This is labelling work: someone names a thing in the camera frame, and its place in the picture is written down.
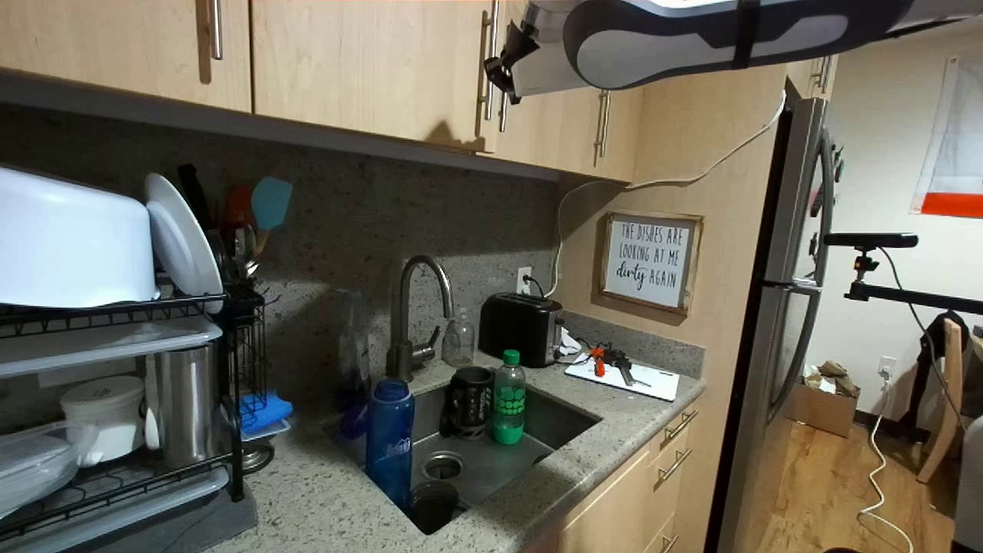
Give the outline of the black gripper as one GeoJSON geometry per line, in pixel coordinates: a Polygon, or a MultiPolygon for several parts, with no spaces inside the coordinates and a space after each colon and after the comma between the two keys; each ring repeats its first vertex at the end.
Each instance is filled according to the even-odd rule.
{"type": "Polygon", "coordinates": [[[538,50],[538,6],[525,2],[523,17],[505,27],[505,47],[482,58],[482,70],[509,100],[520,100],[512,67],[538,50]]]}

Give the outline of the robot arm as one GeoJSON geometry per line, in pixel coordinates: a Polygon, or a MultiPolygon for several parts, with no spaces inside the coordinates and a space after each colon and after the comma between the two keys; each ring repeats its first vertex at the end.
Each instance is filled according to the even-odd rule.
{"type": "Polygon", "coordinates": [[[528,0],[482,70],[520,103],[819,58],[980,16],[983,0],[528,0]]]}

